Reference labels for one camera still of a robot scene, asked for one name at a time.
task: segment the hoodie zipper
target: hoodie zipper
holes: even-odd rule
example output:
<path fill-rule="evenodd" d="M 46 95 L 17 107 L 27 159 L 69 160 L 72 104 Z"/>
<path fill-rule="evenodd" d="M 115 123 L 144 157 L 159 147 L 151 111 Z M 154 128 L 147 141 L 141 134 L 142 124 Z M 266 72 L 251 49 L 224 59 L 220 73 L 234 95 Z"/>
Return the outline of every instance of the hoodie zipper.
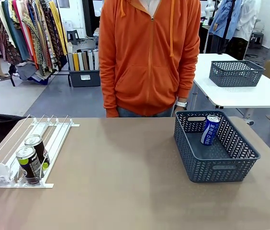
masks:
<path fill-rule="evenodd" d="M 154 36 L 154 16 L 156 14 L 156 12 L 158 11 L 158 8 L 161 4 L 162 0 L 159 1 L 159 4 L 154 12 L 154 15 L 151 17 L 151 37 L 150 37 L 150 45 L 149 45 L 149 55 L 148 55 L 148 93 L 147 93 L 147 97 L 146 97 L 146 103 L 148 104 L 149 102 L 149 97 L 150 97 L 150 81 L 151 81 L 151 75 L 152 75 L 152 48 L 153 48 L 153 36 Z M 131 2 L 131 5 L 133 5 L 135 8 L 147 13 L 149 16 L 150 14 L 142 7 L 142 5 L 138 5 L 135 2 Z M 146 111 L 147 111 L 147 106 L 145 106 L 145 110 L 144 110 L 144 115 L 146 115 Z"/>
<path fill-rule="evenodd" d="M 151 82 L 151 75 L 152 75 L 152 51 L 153 51 L 153 34 L 154 34 L 154 17 L 151 17 L 151 37 L 150 37 L 150 45 L 149 45 L 149 55 L 148 55 L 148 92 L 146 95 L 146 104 L 149 102 L 150 97 L 150 82 Z M 147 105 L 145 106 L 144 114 L 146 115 Z"/>

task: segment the can dispenser rack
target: can dispenser rack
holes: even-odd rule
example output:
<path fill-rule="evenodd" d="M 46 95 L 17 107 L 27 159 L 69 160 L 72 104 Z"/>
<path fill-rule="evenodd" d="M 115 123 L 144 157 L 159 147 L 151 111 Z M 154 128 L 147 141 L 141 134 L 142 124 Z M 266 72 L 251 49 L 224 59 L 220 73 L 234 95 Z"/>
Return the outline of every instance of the can dispenser rack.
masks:
<path fill-rule="evenodd" d="M 28 119 L 30 119 L 29 118 L 30 116 L 31 115 L 28 115 L 21 122 L 18 128 L 0 147 L 0 153 L 3 151 L 2 150 L 3 147 L 10 141 L 10 139 L 14 137 L 15 133 L 19 130 L 19 128 L 22 127 Z M 42 118 L 35 118 L 35 117 L 33 118 L 32 123 L 28 125 L 27 129 L 24 131 L 24 133 L 21 135 L 18 141 L 13 145 L 10 151 L 7 152 L 4 158 L 0 161 L 0 188 L 53 188 L 54 184 L 47 183 L 48 176 L 53 168 L 53 165 L 55 164 L 55 160 L 69 133 L 69 130 L 71 129 L 71 127 L 79 127 L 79 124 L 73 123 L 73 120 L 70 116 L 66 116 L 63 119 L 64 119 L 63 122 L 60 122 L 59 120 L 62 119 L 61 118 L 59 119 L 54 115 L 52 115 L 51 117 L 44 115 Z M 45 132 L 49 127 L 50 130 L 48 134 L 45 134 Z M 44 143 L 46 143 L 45 149 L 47 150 L 47 154 L 50 159 L 49 167 L 43 170 L 44 176 L 41 177 L 40 175 L 41 178 L 40 183 L 34 186 L 27 183 L 15 154 L 20 147 L 24 146 L 24 140 L 26 139 L 26 137 L 33 134 L 38 134 L 43 138 Z"/>

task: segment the orange hoodie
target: orange hoodie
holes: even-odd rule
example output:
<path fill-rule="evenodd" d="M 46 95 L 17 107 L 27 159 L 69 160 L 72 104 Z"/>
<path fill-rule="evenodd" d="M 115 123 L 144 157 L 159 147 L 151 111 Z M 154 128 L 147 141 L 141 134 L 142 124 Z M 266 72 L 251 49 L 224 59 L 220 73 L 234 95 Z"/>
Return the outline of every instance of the orange hoodie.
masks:
<path fill-rule="evenodd" d="M 105 0 L 99 62 L 104 108 L 151 116 L 186 98 L 199 54 L 199 0 L 161 0 L 153 17 L 139 0 Z"/>

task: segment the white plastic divider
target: white plastic divider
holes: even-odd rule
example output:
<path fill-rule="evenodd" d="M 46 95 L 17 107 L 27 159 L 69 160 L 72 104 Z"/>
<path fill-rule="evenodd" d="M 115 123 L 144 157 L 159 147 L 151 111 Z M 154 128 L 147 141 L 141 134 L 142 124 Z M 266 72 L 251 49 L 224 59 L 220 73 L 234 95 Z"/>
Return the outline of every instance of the white plastic divider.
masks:
<path fill-rule="evenodd" d="M 48 178 L 48 176 L 49 176 L 49 174 L 54 166 L 54 163 L 56 161 L 58 153 L 59 153 L 59 151 L 64 143 L 64 140 L 66 139 L 66 137 L 68 135 L 70 128 L 71 127 L 79 127 L 79 125 L 74 124 L 72 121 L 72 118 L 69 116 L 66 116 L 65 120 L 62 123 L 59 122 L 58 118 L 56 118 L 55 123 L 52 123 L 51 119 L 53 118 L 53 116 L 51 118 L 47 118 L 46 122 L 41 122 L 43 118 L 44 118 L 44 116 L 39 121 L 37 121 L 37 119 L 34 118 L 33 122 L 28 126 L 28 128 L 24 131 L 24 133 L 19 138 L 19 139 L 22 139 L 22 137 L 25 135 L 25 133 L 27 132 L 27 130 L 29 129 L 30 126 L 33 126 L 33 128 L 26 135 L 27 137 L 32 135 L 32 134 L 38 134 L 38 135 L 42 136 L 48 127 L 56 126 L 53 134 L 50 136 L 50 139 L 49 139 L 47 145 L 45 146 L 45 149 L 47 150 L 47 155 L 49 156 L 50 165 L 46 170 L 44 170 L 44 176 L 40 180 L 40 184 L 35 185 L 35 186 L 31 186 L 31 185 L 26 183 L 26 178 L 23 176 L 21 178 L 19 178 L 17 182 L 15 181 L 15 179 L 14 179 L 15 176 L 17 174 L 19 175 L 19 171 L 21 170 L 21 167 L 16 159 L 15 152 L 10 156 L 10 158 L 8 159 L 6 164 L 3 164 L 4 160 L 7 158 L 7 156 L 11 152 L 11 150 L 14 149 L 14 147 L 18 144 L 19 141 L 17 141 L 16 144 L 11 148 L 11 150 L 6 154 L 4 159 L 0 161 L 0 188 L 53 188 L 54 184 L 46 184 L 47 178 Z M 15 130 L 15 132 L 12 134 L 12 136 L 15 135 L 16 131 L 18 131 L 20 126 Z M 44 141 L 48 138 L 48 136 L 50 135 L 50 132 L 44 138 Z M 19 144 L 17 149 L 19 149 L 22 146 L 24 146 L 24 141 L 22 141 Z"/>

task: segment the gray plastic basket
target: gray plastic basket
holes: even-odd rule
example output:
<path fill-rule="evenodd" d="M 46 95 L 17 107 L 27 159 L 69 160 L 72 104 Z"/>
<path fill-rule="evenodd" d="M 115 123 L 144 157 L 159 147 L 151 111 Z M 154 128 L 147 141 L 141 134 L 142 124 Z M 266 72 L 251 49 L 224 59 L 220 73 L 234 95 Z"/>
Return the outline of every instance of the gray plastic basket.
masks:
<path fill-rule="evenodd" d="M 211 146 L 200 142 L 204 118 L 208 115 L 221 118 Z M 260 158 L 259 153 L 219 110 L 177 112 L 174 138 L 192 182 L 242 181 Z"/>
<path fill-rule="evenodd" d="M 264 70 L 251 61 L 212 61 L 210 79 L 219 87 L 254 87 Z"/>

